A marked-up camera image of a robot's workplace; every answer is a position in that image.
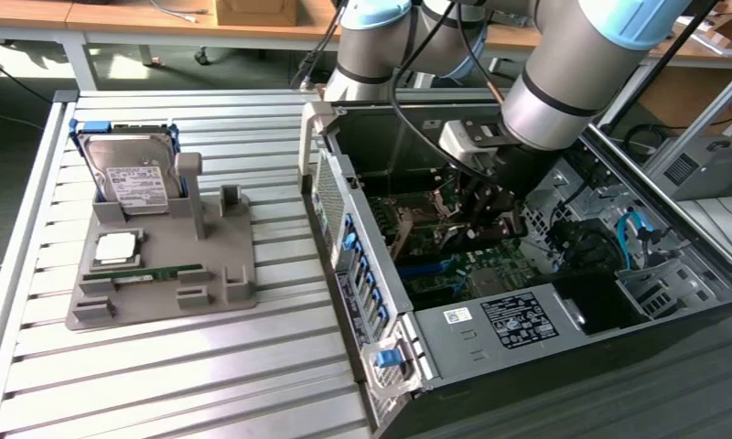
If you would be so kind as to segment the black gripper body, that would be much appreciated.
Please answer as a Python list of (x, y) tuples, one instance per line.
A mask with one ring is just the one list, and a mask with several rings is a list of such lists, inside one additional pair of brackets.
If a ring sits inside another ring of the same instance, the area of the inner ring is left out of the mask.
[(538, 187), (562, 156), (561, 150), (545, 151), (531, 146), (505, 146), (495, 153), (495, 181), (517, 198)]

